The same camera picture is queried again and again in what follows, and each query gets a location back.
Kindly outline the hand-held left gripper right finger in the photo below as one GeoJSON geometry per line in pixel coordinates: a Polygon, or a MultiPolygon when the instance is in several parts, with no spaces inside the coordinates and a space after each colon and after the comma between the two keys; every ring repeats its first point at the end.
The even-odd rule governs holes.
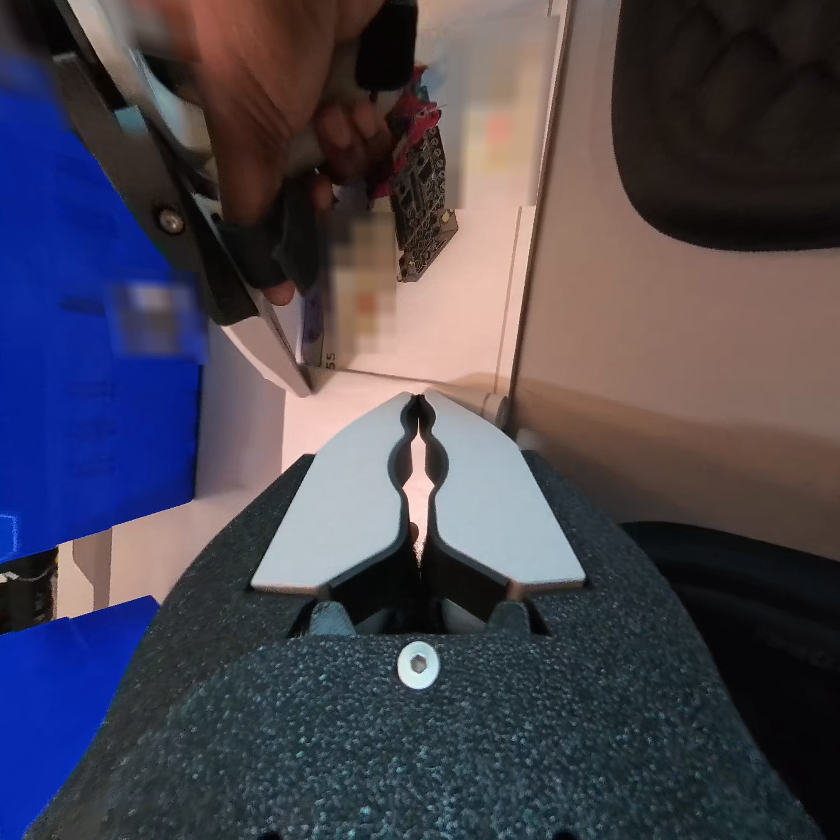
{"type": "Polygon", "coordinates": [[[578,590],[586,575],[519,446],[439,392],[422,397],[428,499],[422,577],[443,623],[578,590]]]}

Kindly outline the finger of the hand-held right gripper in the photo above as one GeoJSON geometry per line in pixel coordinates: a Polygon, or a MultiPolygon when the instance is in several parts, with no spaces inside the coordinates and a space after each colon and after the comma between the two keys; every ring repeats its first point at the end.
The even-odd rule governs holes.
{"type": "Polygon", "coordinates": [[[308,368],[298,359],[302,315],[298,301],[275,307],[262,291],[246,289],[256,315],[221,328],[247,362],[270,384],[296,397],[312,394],[308,368]]]}

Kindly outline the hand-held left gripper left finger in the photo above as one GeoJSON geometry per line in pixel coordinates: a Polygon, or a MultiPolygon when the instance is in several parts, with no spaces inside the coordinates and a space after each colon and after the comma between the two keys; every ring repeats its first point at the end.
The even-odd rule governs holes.
{"type": "Polygon", "coordinates": [[[321,446],[250,588],[336,601],[354,622],[418,597],[404,491],[417,423],[417,397],[401,392],[321,446]]]}

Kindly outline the blue plastic bin with divider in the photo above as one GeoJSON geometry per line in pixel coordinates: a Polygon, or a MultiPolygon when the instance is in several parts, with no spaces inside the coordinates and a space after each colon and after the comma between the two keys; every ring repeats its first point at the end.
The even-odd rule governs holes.
{"type": "Polygon", "coordinates": [[[194,492],[203,336],[128,355],[119,292],[162,314],[175,273],[70,127],[46,68],[2,52],[1,556],[194,492]]]}

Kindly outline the person's right hand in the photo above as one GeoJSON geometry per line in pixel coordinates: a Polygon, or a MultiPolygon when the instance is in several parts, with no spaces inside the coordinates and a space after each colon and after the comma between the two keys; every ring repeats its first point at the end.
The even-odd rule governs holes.
{"type": "Polygon", "coordinates": [[[333,188],[385,183],[385,94],[413,76],[415,2],[138,2],[150,50],[187,65],[217,169],[218,231],[286,306],[318,278],[333,188]]]}

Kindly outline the white instruction booklet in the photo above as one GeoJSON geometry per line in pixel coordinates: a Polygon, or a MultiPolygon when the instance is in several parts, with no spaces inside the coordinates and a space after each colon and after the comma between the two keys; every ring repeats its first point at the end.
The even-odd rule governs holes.
{"type": "Polygon", "coordinates": [[[446,158],[444,204],[458,232],[417,282],[398,281],[390,194],[371,205],[394,230],[395,278],[371,291],[297,293],[298,359],[312,394],[265,397],[226,415],[248,420],[248,489],[267,486],[373,403],[438,386],[472,406],[510,390],[537,196],[548,138],[565,2],[428,2],[417,53],[446,158]]]}

